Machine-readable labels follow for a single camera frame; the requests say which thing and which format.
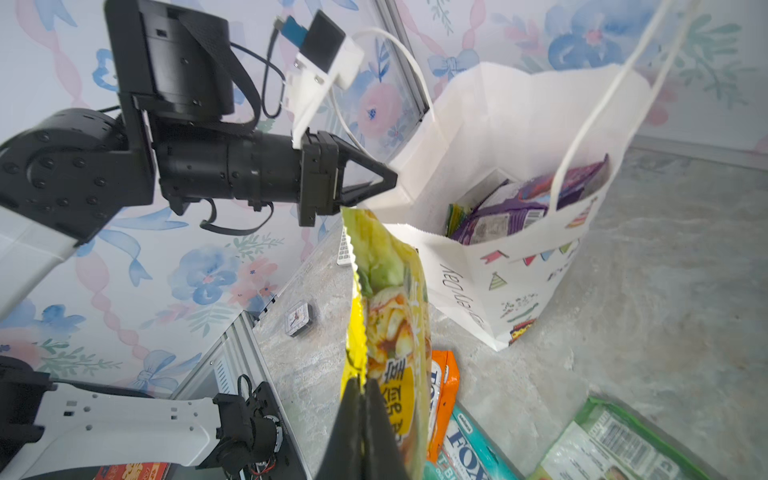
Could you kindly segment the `yellow snack bag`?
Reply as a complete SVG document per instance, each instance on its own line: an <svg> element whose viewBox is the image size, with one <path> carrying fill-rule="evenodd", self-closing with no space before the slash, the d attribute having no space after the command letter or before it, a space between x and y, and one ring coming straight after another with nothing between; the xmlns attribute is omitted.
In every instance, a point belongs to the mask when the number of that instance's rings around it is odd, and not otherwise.
<svg viewBox="0 0 768 480"><path fill-rule="evenodd" d="M379 385L403 466L421 479L428 452L431 340L418 251L369 210L344 208L354 271L342 380Z"/></svg>

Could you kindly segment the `orange Fox's candy bag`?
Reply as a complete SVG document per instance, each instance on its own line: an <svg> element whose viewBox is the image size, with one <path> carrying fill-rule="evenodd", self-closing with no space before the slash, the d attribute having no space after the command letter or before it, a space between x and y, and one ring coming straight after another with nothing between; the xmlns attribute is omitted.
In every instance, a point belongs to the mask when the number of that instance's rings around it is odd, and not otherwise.
<svg viewBox="0 0 768 480"><path fill-rule="evenodd" d="M452 351L432 351L429 386L427 460L435 463L444 443L460 386L460 370Z"/></svg>

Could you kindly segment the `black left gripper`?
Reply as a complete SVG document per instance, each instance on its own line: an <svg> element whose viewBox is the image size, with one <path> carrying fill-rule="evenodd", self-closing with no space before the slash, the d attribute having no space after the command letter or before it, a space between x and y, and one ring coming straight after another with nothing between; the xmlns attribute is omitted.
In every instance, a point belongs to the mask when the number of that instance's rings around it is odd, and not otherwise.
<svg viewBox="0 0 768 480"><path fill-rule="evenodd" d="M358 147L325 131L301 139L298 222L313 227L317 216L339 212L392 190L398 174Z"/></svg>

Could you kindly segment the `purple snack bag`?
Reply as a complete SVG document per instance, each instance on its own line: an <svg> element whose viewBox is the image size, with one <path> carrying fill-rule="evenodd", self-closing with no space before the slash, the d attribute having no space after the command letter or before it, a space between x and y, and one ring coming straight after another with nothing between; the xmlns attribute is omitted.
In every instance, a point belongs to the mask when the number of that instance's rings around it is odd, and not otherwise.
<svg viewBox="0 0 768 480"><path fill-rule="evenodd" d="M599 189L610 174L610 160L605 157L582 167L573 167L566 173L557 207L570 206ZM482 202L475 206L449 237L463 245L474 245L514 235L548 212L552 174L531 180L507 180Z"/></svg>

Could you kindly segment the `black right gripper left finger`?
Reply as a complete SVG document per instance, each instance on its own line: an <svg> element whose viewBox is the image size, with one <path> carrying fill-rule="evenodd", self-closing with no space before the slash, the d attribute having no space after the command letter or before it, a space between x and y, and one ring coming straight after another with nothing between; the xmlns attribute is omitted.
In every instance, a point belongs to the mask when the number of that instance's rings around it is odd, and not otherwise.
<svg viewBox="0 0 768 480"><path fill-rule="evenodd" d="M352 377L345 385L329 442L315 479L364 478L364 412L360 380L358 377Z"/></svg>

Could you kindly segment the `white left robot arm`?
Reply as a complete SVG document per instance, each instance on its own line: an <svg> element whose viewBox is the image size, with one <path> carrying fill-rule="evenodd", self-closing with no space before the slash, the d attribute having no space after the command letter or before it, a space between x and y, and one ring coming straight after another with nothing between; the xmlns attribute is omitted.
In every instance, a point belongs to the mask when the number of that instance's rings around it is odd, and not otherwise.
<svg viewBox="0 0 768 480"><path fill-rule="evenodd" d="M220 17L157 1L104 6L118 115L70 108L1 147L1 311L104 233L126 207L161 193L171 210L219 199L254 210L297 207L301 226L392 190L398 176L350 143L307 125L322 97L349 85L363 54L318 13L299 42L306 109L290 135L229 123L241 91L262 97ZM81 388L1 360L1 475L25 479L128 463L220 469L230 477L305 479L307 467L267 382L188 402L140 388Z"/></svg>

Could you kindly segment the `white paper gift bag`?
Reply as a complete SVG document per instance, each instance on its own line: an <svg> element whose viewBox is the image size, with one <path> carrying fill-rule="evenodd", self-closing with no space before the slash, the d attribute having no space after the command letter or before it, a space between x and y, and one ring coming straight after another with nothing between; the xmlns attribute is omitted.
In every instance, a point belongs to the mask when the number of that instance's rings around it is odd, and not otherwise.
<svg viewBox="0 0 768 480"><path fill-rule="evenodd" d="M494 350L541 316L672 67L691 1L596 4L550 68L461 68L392 160L394 189L342 214L350 334L421 346L439 309Z"/></svg>

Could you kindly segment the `green back-side snack bag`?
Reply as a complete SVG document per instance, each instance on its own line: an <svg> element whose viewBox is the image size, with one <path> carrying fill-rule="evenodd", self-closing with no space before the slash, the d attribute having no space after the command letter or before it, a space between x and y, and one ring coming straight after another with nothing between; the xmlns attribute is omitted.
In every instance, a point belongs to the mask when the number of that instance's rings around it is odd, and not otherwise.
<svg viewBox="0 0 768 480"><path fill-rule="evenodd" d="M531 479L720 479L703 460L623 404L590 396Z"/></svg>

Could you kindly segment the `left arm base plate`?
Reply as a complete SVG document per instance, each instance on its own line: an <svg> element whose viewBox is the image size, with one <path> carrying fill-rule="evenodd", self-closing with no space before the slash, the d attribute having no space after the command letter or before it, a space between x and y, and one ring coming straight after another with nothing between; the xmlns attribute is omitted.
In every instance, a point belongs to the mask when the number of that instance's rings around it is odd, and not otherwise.
<svg viewBox="0 0 768 480"><path fill-rule="evenodd" d="M228 479L307 479L309 474L276 397L265 381L254 385L241 374L235 395L219 393L213 404L220 414L215 446L201 469L220 469Z"/></svg>

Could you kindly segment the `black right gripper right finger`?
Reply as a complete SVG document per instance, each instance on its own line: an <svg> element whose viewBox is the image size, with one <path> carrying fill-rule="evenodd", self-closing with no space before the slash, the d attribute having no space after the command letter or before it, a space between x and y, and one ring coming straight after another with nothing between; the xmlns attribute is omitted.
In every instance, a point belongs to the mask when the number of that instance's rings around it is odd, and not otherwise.
<svg viewBox="0 0 768 480"><path fill-rule="evenodd" d="M362 478L408 480L385 401L375 379L369 379L364 387L363 410Z"/></svg>

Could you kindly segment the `teal red Fox's candy bag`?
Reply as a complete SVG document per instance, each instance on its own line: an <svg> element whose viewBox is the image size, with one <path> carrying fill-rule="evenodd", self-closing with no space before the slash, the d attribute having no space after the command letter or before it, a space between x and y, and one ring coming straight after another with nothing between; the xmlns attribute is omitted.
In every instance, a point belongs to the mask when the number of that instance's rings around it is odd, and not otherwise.
<svg viewBox="0 0 768 480"><path fill-rule="evenodd" d="M426 462L423 478L517 480L519 476L496 452L473 418L456 404L437 459Z"/></svg>

